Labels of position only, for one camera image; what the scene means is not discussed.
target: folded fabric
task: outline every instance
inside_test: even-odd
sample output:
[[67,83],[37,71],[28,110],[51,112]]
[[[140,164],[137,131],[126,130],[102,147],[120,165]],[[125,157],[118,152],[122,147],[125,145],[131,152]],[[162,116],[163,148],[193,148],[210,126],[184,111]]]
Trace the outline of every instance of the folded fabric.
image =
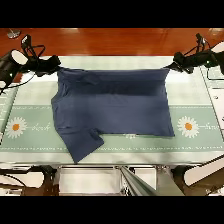
[[99,134],[174,136],[169,69],[58,71],[54,126],[74,162],[104,144]]

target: green tablecloth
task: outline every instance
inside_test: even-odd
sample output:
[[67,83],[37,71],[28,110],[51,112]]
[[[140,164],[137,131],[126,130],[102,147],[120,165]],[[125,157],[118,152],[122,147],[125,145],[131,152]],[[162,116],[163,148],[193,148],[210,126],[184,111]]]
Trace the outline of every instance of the green tablecloth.
[[[69,68],[122,70],[161,68],[172,58],[70,56],[60,60]],[[105,144],[80,164],[191,163],[223,154],[223,138],[200,70],[196,68],[193,74],[170,71],[166,89],[175,137],[102,135]],[[0,147],[0,162],[73,163],[53,126],[50,100],[56,92],[56,74],[36,77],[19,87]]]

